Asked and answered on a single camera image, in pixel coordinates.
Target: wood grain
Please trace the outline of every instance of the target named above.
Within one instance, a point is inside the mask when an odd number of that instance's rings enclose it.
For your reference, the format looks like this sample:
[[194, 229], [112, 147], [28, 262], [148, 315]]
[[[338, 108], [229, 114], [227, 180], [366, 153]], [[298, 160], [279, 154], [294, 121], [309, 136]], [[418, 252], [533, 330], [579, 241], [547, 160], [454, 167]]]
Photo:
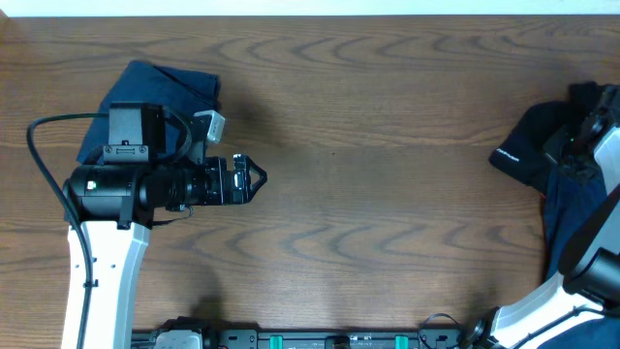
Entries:
[[[265, 328], [414, 327], [541, 279], [539, 198], [486, 158], [569, 83], [620, 79], [612, 16], [19, 18], [0, 53], [0, 346], [56, 347], [69, 257], [25, 144], [86, 112], [127, 63], [218, 74], [212, 154], [269, 172], [255, 201], [156, 229], [136, 328], [178, 315]], [[37, 132], [56, 178], [88, 126]], [[167, 217], [158, 212], [159, 217]]]

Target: navy blue cloth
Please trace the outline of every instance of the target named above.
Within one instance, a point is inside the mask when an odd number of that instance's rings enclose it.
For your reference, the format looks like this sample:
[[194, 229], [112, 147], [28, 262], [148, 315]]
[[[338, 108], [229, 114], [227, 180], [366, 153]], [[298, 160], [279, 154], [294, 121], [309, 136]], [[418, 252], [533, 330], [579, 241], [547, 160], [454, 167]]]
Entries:
[[[547, 278], [558, 270], [562, 251], [573, 233], [606, 196], [601, 175], [582, 185], [557, 169], [551, 171], [544, 206], [545, 238], [549, 248]], [[620, 320], [604, 318], [586, 322], [551, 338], [540, 348], [620, 348]]]
[[[196, 111], [217, 111], [219, 92], [217, 76], [132, 61], [102, 101], [99, 112], [108, 112], [112, 102], [146, 102], [191, 116]], [[106, 118], [93, 120], [77, 155], [80, 163], [84, 162], [92, 149], [108, 143], [108, 131]], [[178, 136], [179, 131], [167, 123], [168, 154], [174, 153]]]

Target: black cloth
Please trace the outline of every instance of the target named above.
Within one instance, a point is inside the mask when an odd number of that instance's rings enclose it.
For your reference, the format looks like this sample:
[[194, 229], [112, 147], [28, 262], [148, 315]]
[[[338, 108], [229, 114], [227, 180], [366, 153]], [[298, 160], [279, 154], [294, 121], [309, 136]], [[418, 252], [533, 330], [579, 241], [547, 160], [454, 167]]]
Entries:
[[596, 106], [604, 87], [594, 82], [569, 87], [568, 102], [549, 102], [530, 108], [508, 138], [489, 157], [491, 165], [525, 185], [546, 193], [551, 163], [544, 143], [562, 127], [577, 134], [579, 125]]
[[[217, 76], [132, 61], [101, 102], [99, 112], [108, 112], [112, 102], [146, 102], [170, 107], [191, 116], [197, 111], [217, 111], [219, 92], [220, 81]], [[84, 163], [91, 150], [108, 143], [108, 131], [106, 118], [93, 120], [77, 155], [80, 163]], [[178, 129], [167, 123], [167, 154], [174, 153], [178, 137]]]

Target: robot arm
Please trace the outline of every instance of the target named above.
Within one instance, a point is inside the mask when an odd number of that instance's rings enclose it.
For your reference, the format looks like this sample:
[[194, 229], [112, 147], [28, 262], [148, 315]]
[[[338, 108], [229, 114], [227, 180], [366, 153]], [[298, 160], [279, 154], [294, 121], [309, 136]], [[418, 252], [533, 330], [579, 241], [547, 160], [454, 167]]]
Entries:
[[462, 348], [538, 348], [620, 306], [620, 91], [608, 87], [577, 143], [601, 167], [607, 198], [567, 243], [558, 272], [521, 301], [490, 312]]
[[[225, 122], [215, 111], [182, 120], [186, 142], [162, 161], [164, 112], [148, 104], [112, 104], [105, 165], [81, 165], [65, 182], [65, 197], [77, 212], [92, 260], [84, 261], [78, 234], [70, 227], [63, 348], [79, 347], [80, 336], [84, 348], [130, 347], [136, 285], [150, 230], [170, 222], [154, 221], [154, 208], [246, 204], [266, 183], [266, 172], [245, 155], [234, 155], [232, 171], [225, 159], [206, 157], [207, 144], [219, 142]], [[251, 173], [259, 176], [255, 183]], [[86, 263], [92, 266], [92, 287], [84, 324]]]

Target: black motor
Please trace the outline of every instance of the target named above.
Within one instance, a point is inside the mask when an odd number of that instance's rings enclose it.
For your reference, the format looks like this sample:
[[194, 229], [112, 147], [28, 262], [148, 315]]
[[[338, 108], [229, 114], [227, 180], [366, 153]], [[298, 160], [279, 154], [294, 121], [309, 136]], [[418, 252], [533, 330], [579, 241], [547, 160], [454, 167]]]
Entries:
[[[162, 155], [166, 119], [185, 140], [167, 156]], [[152, 228], [156, 207], [182, 211], [186, 206], [249, 203], [266, 183], [266, 172], [246, 155], [234, 155], [232, 171], [227, 171], [226, 159], [206, 157], [208, 143], [219, 142], [223, 126], [216, 111], [188, 118], [161, 106], [112, 104], [108, 144], [89, 155], [89, 162], [95, 162], [103, 154], [104, 165], [75, 169], [65, 182], [65, 196], [81, 221], [115, 220], [119, 229], [129, 229], [131, 222]], [[251, 173], [259, 176], [254, 184]]]

